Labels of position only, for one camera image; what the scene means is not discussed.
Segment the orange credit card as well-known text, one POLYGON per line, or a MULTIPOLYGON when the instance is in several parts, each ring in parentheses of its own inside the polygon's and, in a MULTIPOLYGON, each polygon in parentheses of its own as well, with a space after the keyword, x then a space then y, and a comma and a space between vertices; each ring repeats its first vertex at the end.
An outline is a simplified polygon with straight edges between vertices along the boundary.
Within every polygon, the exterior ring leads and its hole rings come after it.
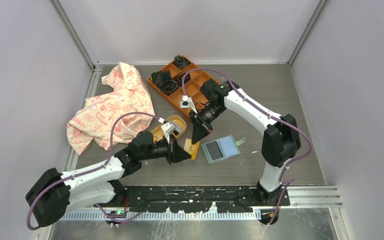
POLYGON ((200 142, 198 141, 197 143, 192 144, 192 140, 189 138, 185 139, 184 142, 184 150, 190 154, 190 159, 195 160, 197 157, 197 153, 200 147, 200 142))

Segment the black credit card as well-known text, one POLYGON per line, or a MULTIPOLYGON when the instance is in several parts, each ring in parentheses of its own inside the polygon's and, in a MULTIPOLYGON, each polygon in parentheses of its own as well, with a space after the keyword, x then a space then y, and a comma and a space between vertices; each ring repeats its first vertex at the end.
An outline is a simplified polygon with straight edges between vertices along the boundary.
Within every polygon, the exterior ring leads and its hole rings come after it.
POLYGON ((223 154, 220 150, 220 147, 217 143, 217 141, 212 141, 207 143, 206 145, 208 154, 209 154, 209 159, 210 161, 215 161, 223 157, 223 154))

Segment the green card holder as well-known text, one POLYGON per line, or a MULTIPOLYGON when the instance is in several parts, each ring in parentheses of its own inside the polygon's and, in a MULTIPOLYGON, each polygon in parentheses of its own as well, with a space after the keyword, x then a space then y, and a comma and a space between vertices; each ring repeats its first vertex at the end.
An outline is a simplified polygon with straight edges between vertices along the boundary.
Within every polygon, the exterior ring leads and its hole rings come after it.
POLYGON ((201 147, 202 147, 203 153, 205 155, 205 158, 207 160, 207 163, 209 165, 212 165, 212 164, 221 162, 223 160, 226 160, 226 159, 235 157, 237 155, 240 155, 241 152, 240 152, 239 146, 241 146, 242 144, 244 144, 246 142, 246 138, 243 137, 240 140, 235 140, 232 135, 228 135, 228 136, 218 138, 216 140, 212 140, 210 142, 204 143, 201 147), (215 161, 210 161, 210 156, 209 156, 209 153, 207 151, 206 144, 213 142, 213 141, 217 141, 223 157, 219 158, 215 161))

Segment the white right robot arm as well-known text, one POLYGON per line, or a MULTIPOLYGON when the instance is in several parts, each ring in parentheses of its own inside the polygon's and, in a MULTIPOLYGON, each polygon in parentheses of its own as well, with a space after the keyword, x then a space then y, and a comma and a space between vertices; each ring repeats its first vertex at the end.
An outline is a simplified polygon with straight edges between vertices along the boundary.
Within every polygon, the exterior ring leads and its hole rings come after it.
POLYGON ((263 205, 271 205, 280 195, 281 175, 286 165, 301 148, 296 119, 291 115, 272 112, 249 97, 236 83, 218 84, 210 79, 204 82, 200 92, 208 99, 201 110, 191 110, 192 143, 213 132, 212 122, 225 110, 238 114, 261 135, 261 154, 265 160, 263 174, 257 182, 257 198, 263 205))

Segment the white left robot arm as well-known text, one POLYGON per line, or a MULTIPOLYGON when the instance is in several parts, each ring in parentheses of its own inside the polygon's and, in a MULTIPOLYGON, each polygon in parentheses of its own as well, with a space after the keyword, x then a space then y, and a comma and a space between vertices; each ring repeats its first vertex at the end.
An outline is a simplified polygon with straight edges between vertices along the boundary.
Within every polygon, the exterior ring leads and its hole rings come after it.
POLYGON ((173 134, 154 141, 151 132, 141 131, 107 160, 72 171, 46 170, 25 196, 29 205, 28 229, 52 225, 65 213, 82 207, 107 203, 121 206, 126 193, 119 179, 138 171, 143 161, 161 158, 173 164, 188 160, 191 155, 173 134))

